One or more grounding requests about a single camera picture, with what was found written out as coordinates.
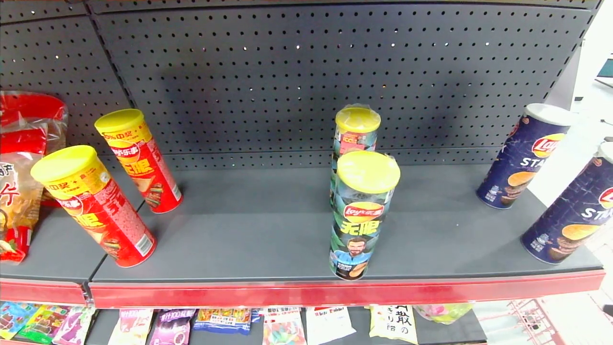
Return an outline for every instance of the red shelf edge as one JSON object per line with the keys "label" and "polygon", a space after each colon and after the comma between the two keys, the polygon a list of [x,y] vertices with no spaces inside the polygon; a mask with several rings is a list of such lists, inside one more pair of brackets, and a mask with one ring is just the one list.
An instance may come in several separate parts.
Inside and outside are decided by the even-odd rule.
{"label": "red shelf edge", "polygon": [[97,308],[432,304],[598,290],[603,269],[521,277],[265,283],[90,283]]}
{"label": "red shelf edge", "polygon": [[74,282],[0,279],[0,299],[13,302],[85,305],[81,286]]}

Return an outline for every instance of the blue chip can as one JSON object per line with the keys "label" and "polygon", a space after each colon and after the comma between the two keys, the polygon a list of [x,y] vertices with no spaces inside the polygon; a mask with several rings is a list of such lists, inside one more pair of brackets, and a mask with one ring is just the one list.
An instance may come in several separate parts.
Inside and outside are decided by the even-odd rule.
{"label": "blue chip can", "polygon": [[509,209],[564,138],[575,115],[548,104],[526,106],[477,189],[486,205]]}
{"label": "blue chip can", "polygon": [[526,231],[522,245],[537,259],[562,262],[613,215],[613,142],[596,157]]}

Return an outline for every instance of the snack bag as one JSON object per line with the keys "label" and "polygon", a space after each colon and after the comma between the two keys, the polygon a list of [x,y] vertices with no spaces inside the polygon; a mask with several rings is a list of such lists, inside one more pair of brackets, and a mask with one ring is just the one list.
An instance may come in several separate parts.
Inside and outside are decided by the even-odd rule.
{"label": "snack bag", "polygon": [[20,263],[39,218],[43,186],[30,169],[45,153],[45,128],[0,134],[0,260]]}
{"label": "snack bag", "polygon": [[0,309],[0,336],[11,340],[38,308],[38,304],[4,302]]}
{"label": "snack bag", "polygon": [[248,335],[251,316],[251,309],[200,309],[194,330]]}
{"label": "snack bag", "polygon": [[149,345],[188,345],[189,321],[195,313],[195,309],[160,312]]}
{"label": "snack bag", "polygon": [[[0,91],[0,126],[2,131],[15,131],[30,126],[47,126],[45,154],[66,147],[68,108],[59,99],[40,93]],[[46,190],[41,205],[59,207]]]}
{"label": "snack bag", "polygon": [[413,309],[424,319],[450,325],[473,308],[473,303],[423,304]]}
{"label": "snack bag", "polygon": [[307,345],[300,308],[266,308],[262,345]]}
{"label": "snack bag", "polygon": [[56,345],[83,345],[91,325],[91,319],[96,313],[95,308],[72,307],[66,319],[53,337]]}
{"label": "snack bag", "polygon": [[51,344],[66,319],[70,307],[43,304],[19,331],[19,335],[39,344]]}
{"label": "snack bag", "polygon": [[368,335],[417,344],[413,309],[411,306],[372,306]]}
{"label": "snack bag", "polygon": [[306,338],[309,345],[320,345],[356,332],[346,307],[307,308]]}
{"label": "snack bag", "polygon": [[145,345],[153,309],[121,309],[109,345]]}

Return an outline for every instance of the potato chip can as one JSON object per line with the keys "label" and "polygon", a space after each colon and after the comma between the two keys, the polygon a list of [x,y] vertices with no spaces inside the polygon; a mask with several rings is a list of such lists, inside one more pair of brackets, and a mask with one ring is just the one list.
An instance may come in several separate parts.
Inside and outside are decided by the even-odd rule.
{"label": "potato chip can", "polygon": [[337,277],[364,276],[399,180],[393,157],[355,151],[338,159],[330,242],[330,268]]}
{"label": "potato chip can", "polygon": [[94,124],[154,213],[172,211],[183,201],[143,112],[124,109],[99,118]]}
{"label": "potato chip can", "polygon": [[93,147],[53,152],[37,162],[31,174],[117,265],[138,265],[155,250],[155,238]]}
{"label": "potato chip can", "polygon": [[557,264],[613,215],[613,142],[594,158],[526,231],[522,245],[535,258]]}
{"label": "potato chip can", "polygon": [[556,106],[527,105],[477,189],[479,199],[496,209],[511,208],[575,119],[573,113]]}
{"label": "potato chip can", "polygon": [[332,177],[330,179],[330,205],[333,205],[337,178],[337,161],[353,151],[374,151],[381,116],[368,106],[352,104],[337,112],[332,151]]}

